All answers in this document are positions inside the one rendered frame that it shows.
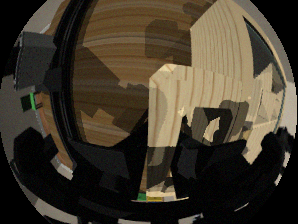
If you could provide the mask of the wooden maze board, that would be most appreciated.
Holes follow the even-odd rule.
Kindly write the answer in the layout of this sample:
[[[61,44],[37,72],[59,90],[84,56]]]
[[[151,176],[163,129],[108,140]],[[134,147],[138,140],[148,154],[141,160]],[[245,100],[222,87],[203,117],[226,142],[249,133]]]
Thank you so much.
[[[284,114],[283,67],[244,9],[233,0],[217,0],[190,33],[192,67],[165,64],[149,80],[149,197],[189,198],[176,199],[171,173],[167,177],[186,114],[183,132],[207,146],[247,140],[242,155],[250,165],[263,137],[276,134]]]

